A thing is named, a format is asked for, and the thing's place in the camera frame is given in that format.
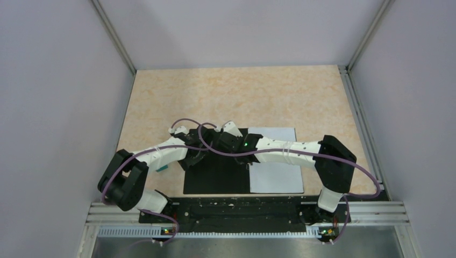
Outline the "white paper stack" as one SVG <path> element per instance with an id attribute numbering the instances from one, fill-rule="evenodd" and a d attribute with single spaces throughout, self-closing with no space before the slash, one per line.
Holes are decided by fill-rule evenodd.
<path id="1" fill-rule="evenodd" d="M 296 132 L 292 127 L 250 127 L 248 132 L 275 140 L 296 141 Z M 249 176 L 252 194 L 304 193 L 299 166 L 272 162 L 253 163 L 249 168 Z"/>

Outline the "grey black file folder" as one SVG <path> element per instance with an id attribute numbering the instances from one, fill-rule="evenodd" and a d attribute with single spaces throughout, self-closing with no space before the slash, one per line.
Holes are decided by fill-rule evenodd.
<path id="1" fill-rule="evenodd" d="M 250 193 L 249 168 L 233 157 L 208 152 L 201 164 L 185 171 L 185 195 L 257 194 Z"/>

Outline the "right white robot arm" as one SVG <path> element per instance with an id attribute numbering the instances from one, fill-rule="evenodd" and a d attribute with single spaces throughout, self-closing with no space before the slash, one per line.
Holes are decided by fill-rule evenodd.
<path id="1" fill-rule="evenodd" d="M 211 140 L 215 150 L 231 154 L 239 163 L 285 163 L 313 169 L 323 186 L 315 214 L 321 221 L 337 215 L 337 206 L 351 188 L 357 157 L 336 137 L 325 135 L 320 141 L 294 142 L 276 140 L 262 134 L 235 136 L 217 133 Z"/>

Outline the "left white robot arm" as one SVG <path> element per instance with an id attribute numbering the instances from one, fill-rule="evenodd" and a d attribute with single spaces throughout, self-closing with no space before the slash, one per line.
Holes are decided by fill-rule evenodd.
<path id="1" fill-rule="evenodd" d="M 146 189 L 148 174 L 172 162 L 203 157 L 207 152 L 201 141 L 193 139 L 187 131 L 144 150 L 128 152 L 121 149 L 115 152 L 98 182 L 101 200 L 122 211 L 150 211 L 159 222 L 166 222 L 172 217 L 172 207 L 164 194 Z"/>

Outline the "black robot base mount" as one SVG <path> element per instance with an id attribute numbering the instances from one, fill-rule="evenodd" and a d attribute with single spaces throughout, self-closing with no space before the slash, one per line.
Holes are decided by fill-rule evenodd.
<path id="1" fill-rule="evenodd" d="M 301 233 L 351 222 L 346 203 L 328 212 L 317 206 L 316 196 L 176 197 L 162 214 L 140 212 L 139 223 L 176 220 L 180 233 Z"/>

